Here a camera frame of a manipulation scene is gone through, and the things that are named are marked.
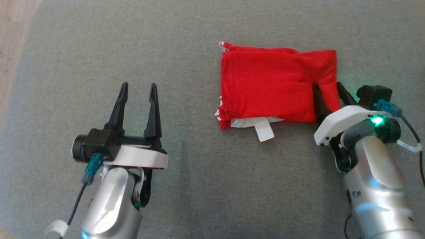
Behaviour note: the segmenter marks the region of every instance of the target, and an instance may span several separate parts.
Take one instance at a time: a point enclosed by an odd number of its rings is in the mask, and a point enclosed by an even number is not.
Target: wooden floor
[[[42,0],[0,0],[0,124],[31,19]]]

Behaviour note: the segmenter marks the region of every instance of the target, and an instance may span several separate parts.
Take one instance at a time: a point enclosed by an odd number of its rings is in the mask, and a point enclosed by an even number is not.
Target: green led light
[[[384,119],[382,117],[373,117],[371,118],[371,121],[375,124],[375,125],[380,125],[382,122],[384,122]]]

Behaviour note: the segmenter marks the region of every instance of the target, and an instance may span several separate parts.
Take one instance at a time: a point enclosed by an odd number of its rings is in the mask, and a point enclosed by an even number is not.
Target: blue cable connector
[[[383,99],[378,100],[376,109],[379,111],[386,111],[390,113],[393,117],[400,117],[400,114],[403,112],[403,110],[397,105]]]
[[[96,172],[100,169],[100,167],[102,167],[103,161],[103,155],[93,154],[87,164],[87,167],[85,168],[85,175],[83,176],[81,181],[83,183],[86,183],[87,185],[91,185],[94,181],[94,176],[96,175]]]

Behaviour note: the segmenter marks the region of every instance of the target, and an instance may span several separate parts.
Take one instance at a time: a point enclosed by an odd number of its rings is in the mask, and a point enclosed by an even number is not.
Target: red cloth
[[[341,108],[336,51],[300,53],[289,48],[256,48],[221,43],[221,96],[217,119],[222,129],[232,119],[278,117],[315,122],[313,83],[331,111]]]

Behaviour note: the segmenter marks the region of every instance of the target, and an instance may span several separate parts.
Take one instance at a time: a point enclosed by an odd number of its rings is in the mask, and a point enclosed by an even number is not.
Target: white cable tie
[[[68,224],[66,224],[66,222],[62,220],[56,220],[52,222],[52,224],[50,224],[50,226],[46,229],[46,232],[44,233],[44,238],[46,238],[46,235],[52,231],[60,233],[60,236],[63,237],[65,236],[68,227],[69,226]]]
[[[406,148],[407,150],[409,150],[411,152],[414,152],[414,153],[419,153],[419,151],[422,150],[421,143],[418,143],[418,145],[415,147],[415,146],[408,145],[405,142],[403,142],[403,141],[401,141],[401,140],[398,139],[397,140],[397,144],[400,145],[400,146],[402,146],[402,147],[404,147],[404,148]]]

